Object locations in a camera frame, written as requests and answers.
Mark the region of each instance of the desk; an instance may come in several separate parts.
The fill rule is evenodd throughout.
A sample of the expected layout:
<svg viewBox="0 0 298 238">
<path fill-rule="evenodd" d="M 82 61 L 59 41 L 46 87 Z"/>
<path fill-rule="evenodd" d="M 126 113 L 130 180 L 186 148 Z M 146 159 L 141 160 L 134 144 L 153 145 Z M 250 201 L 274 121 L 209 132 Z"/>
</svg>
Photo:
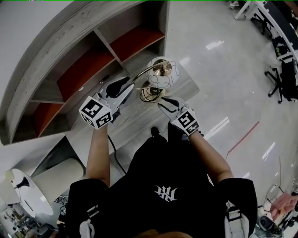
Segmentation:
<svg viewBox="0 0 298 238">
<path fill-rule="evenodd" d="M 138 70 L 134 70 L 134 72 L 138 73 L 144 69 L 147 62 L 149 62 L 149 58 L 144 62 L 146 62 L 146 64 L 142 65 Z M 178 62 L 177 65 L 180 72 L 179 79 L 172 87 L 166 90 L 166 96 L 173 95 L 187 101 L 199 92 L 199 88 L 183 66 Z M 142 80 L 147 80 L 145 74 L 141 77 L 136 81 L 136 84 L 142 83 Z M 113 124 L 109 124 L 108 126 L 108 134 L 113 140 L 116 149 L 127 144 L 129 141 L 136 138 L 136 136 L 144 134 L 145 131 L 149 131 L 150 128 L 157 123 L 162 122 L 164 125 L 167 125 L 169 121 L 157 107 L 157 103 L 142 102 L 139 99 L 139 94 L 139 90 L 132 92 L 131 96 L 124 104 L 124 108 L 120 110 L 121 115 Z M 92 133 L 93 128 L 82 120 L 80 120 L 75 128 L 65 133 L 72 148 L 85 166 L 87 165 Z M 113 152 L 113 147 L 109 145 L 109 153 L 111 154 Z"/>
<path fill-rule="evenodd" d="M 294 59 L 298 61 L 298 37 L 295 33 L 295 30 L 291 27 L 289 22 L 272 2 L 247 1 L 240 9 L 238 14 L 234 17 L 234 19 L 237 20 L 247 9 L 247 7 L 251 6 L 251 4 L 256 4 L 256 7 L 268 18 L 278 34 L 285 40 L 290 50 L 289 53 L 278 57 L 278 59 L 292 55 Z"/>
</svg>

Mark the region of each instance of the white cylinder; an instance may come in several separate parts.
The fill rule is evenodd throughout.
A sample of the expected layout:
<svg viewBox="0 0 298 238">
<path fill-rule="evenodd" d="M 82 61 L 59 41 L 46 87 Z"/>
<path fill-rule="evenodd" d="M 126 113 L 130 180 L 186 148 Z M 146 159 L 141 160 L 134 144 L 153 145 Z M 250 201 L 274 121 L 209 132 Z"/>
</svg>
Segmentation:
<svg viewBox="0 0 298 238">
<path fill-rule="evenodd" d="M 41 190 L 49 203 L 63 194 L 72 183 L 84 174 L 81 164 L 76 159 L 67 159 L 53 168 L 35 176 L 32 180 Z"/>
</svg>

